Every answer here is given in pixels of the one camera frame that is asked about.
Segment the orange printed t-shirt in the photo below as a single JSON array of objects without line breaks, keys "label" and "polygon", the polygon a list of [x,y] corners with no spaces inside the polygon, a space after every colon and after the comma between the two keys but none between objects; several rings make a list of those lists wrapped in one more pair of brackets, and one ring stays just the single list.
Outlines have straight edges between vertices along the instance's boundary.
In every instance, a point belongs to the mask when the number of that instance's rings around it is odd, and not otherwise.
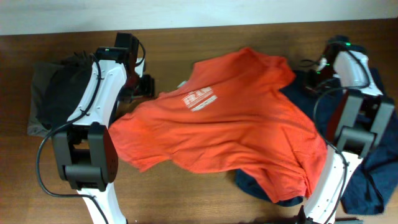
[{"label": "orange printed t-shirt", "polygon": [[295,77],[285,58],[250,48],[197,62],[183,86],[141,103],[109,133],[140,171],[163,161],[195,173],[239,169],[271,202],[309,197],[326,145],[282,93]]}]

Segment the grey folded garment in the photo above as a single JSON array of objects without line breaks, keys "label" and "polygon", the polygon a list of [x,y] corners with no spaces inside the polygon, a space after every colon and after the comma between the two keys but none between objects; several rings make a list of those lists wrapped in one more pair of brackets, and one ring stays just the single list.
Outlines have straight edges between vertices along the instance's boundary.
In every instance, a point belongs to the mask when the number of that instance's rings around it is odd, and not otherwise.
[{"label": "grey folded garment", "polygon": [[30,85],[30,114],[27,123],[27,134],[29,136],[45,137],[49,132],[36,118],[39,106],[42,104],[45,91],[56,71],[63,65],[48,62],[38,62],[33,65],[33,76]]}]

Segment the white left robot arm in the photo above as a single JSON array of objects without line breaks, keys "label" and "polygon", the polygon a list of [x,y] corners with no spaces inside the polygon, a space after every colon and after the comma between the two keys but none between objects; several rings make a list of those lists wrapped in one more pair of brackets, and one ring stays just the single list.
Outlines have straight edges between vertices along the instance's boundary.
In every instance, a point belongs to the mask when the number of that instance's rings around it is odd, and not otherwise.
[{"label": "white left robot arm", "polygon": [[118,156],[108,129],[119,102],[154,95],[154,79],[138,57],[144,49],[129,33],[118,33],[112,47],[98,48],[79,104],[50,133],[58,174],[85,201],[93,223],[127,223],[114,188]]}]

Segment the black folded garment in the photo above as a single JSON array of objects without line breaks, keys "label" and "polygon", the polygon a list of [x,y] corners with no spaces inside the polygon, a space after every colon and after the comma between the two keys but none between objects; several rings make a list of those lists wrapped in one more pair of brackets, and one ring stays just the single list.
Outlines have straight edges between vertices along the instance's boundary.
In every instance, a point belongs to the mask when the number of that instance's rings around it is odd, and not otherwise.
[{"label": "black folded garment", "polygon": [[67,122],[78,106],[91,77],[92,59],[86,52],[61,61],[51,76],[36,118],[50,130]]}]

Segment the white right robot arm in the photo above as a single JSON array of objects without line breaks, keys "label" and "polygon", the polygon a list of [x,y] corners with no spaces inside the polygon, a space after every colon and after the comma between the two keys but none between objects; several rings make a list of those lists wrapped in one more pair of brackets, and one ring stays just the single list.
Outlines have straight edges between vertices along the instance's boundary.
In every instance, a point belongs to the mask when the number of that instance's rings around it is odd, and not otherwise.
[{"label": "white right robot arm", "polygon": [[392,98],[374,82],[363,47],[348,37],[328,40],[320,58],[310,65],[305,89],[317,96],[313,123],[321,100],[341,93],[342,99],[322,136],[327,145],[326,163],[312,195],[300,208],[297,223],[336,223],[336,210],[356,168],[375,150],[394,110]]}]

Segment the navy blue garment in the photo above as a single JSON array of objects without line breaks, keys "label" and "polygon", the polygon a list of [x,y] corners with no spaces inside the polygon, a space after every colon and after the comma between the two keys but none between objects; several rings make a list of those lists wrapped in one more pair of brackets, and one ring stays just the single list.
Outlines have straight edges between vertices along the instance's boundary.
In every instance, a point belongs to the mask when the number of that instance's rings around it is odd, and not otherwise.
[{"label": "navy blue garment", "polygon": [[[386,96],[384,85],[376,68],[370,68],[376,86]],[[294,70],[296,79],[280,89],[286,97],[312,118],[316,98],[311,97],[303,87],[306,72]],[[325,134],[330,116],[340,102],[341,93],[328,96],[331,101],[321,100],[317,109],[317,122]],[[242,170],[236,170],[234,183],[245,193],[271,202],[256,180]],[[351,176],[341,198],[345,213],[352,215],[377,215],[384,212],[387,203],[397,187],[397,113],[392,112],[389,124],[377,149],[364,159]],[[303,197],[276,202],[283,207],[293,207],[303,202]]]}]

